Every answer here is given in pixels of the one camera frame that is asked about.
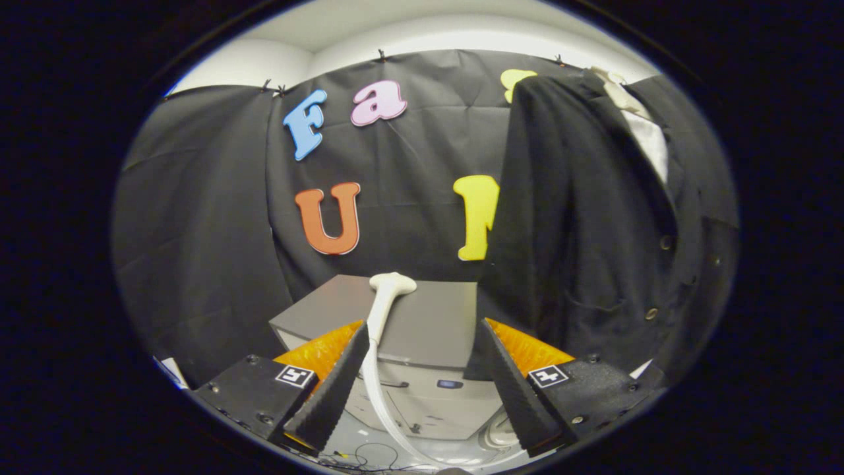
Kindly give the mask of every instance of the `orange foam pad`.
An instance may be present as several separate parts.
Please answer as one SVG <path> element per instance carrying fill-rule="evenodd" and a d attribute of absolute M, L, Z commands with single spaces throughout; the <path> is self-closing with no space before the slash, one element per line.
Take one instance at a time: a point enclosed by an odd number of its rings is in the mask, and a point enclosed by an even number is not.
<path fill-rule="evenodd" d="M 527 378 L 528 372 L 535 369 L 545 368 L 552 364 L 562 364 L 574 361 L 574 357 L 564 353 L 548 343 L 543 343 L 532 336 L 522 333 L 515 328 L 486 319 L 492 330 L 501 340 L 501 343 L 510 353 L 513 362 Z"/>
<path fill-rule="evenodd" d="M 286 352 L 273 361 L 314 371 L 319 376 L 319 382 L 316 383 L 316 386 L 311 391 L 311 394 L 314 394 L 317 392 L 317 388 L 328 377 L 328 374 L 331 373 L 334 364 L 340 359 L 340 355 L 343 354 L 343 350 L 346 349 L 346 346 L 352 339 L 352 335 L 354 335 L 363 323 L 364 320 L 358 320 L 346 326 L 341 326 L 336 330 L 331 330 L 323 336 L 308 341 L 295 350 Z"/>

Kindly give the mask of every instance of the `black coat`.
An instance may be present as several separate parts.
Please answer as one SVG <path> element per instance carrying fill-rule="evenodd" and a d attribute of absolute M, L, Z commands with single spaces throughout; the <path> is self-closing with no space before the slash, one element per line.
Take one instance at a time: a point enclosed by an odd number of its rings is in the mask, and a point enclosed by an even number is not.
<path fill-rule="evenodd" d="M 738 257 L 733 182 L 717 139 L 664 77 L 629 86 L 668 144 L 663 185 L 586 70 L 514 91 L 478 317 L 576 358 L 669 380 L 717 325 Z M 475 342 L 465 376 L 488 379 Z"/>

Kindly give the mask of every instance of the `orange letter u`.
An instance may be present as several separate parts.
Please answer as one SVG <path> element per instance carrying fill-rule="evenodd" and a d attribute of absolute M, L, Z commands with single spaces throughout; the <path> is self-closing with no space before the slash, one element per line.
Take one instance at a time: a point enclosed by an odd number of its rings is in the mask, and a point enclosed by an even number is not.
<path fill-rule="evenodd" d="M 360 193 L 358 183 L 340 183 L 331 188 L 331 195 L 337 199 L 340 209 L 340 223 L 343 233 L 331 237 L 322 225 L 320 203 L 324 194 L 320 189 L 308 189 L 296 195 L 296 204 L 302 213 L 302 227 L 308 243 L 323 254 L 348 254 L 357 247 L 360 238 L 358 210 L 354 197 Z"/>

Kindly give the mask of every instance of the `white tube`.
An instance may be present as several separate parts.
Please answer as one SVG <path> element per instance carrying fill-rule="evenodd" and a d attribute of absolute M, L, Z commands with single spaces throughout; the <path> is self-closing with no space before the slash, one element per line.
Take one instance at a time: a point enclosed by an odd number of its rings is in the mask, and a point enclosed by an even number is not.
<path fill-rule="evenodd" d="M 398 428 L 395 421 L 392 420 L 387 404 L 384 401 L 384 394 L 381 392 L 381 378 L 378 375 L 378 344 L 381 340 L 381 333 L 384 331 L 384 326 L 387 323 L 387 316 L 390 313 L 392 301 L 398 295 L 411 293 L 416 290 L 416 282 L 407 277 L 392 272 L 389 274 L 379 274 L 370 279 L 370 285 L 376 289 L 375 302 L 372 303 L 372 310 L 369 317 L 366 319 L 366 326 L 369 329 L 370 348 L 366 353 L 363 363 L 361 364 L 361 373 L 364 377 L 364 387 L 366 393 L 370 397 L 372 407 L 381 424 L 387 432 L 401 445 L 410 455 L 415 456 L 421 461 L 427 461 L 429 464 L 438 468 L 448 467 L 463 467 L 467 469 L 479 469 L 498 465 L 502 462 L 512 460 L 520 456 L 524 450 L 520 450 L 508 456 L 504 460 L 486 463 L 483 465 L 468 465 L 468 464 L 445 464 L 436 460 L 434 457 L 423 454 L 416 447 L 410 444 L 410 440 Z"/>

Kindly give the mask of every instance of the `letter f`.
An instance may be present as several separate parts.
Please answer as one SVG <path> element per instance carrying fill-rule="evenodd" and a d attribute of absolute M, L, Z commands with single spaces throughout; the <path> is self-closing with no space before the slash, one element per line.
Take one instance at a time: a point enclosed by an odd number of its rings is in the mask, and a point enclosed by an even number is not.
<path fill-rule="evenodd" d="M 322 142 L 322 134 L 314 132 L 314 127 L 322 127 L 322 109 L 317 104 L 322 104 L 328 98 L 328 94 L 322 89 L 317 89 L 307 96 L 295 109 L 284 117 L 282 123 L 290 129 L 293 135 L 293 142 L 296 144 L 296 161 L 305 158 L 317 145 Z"/>

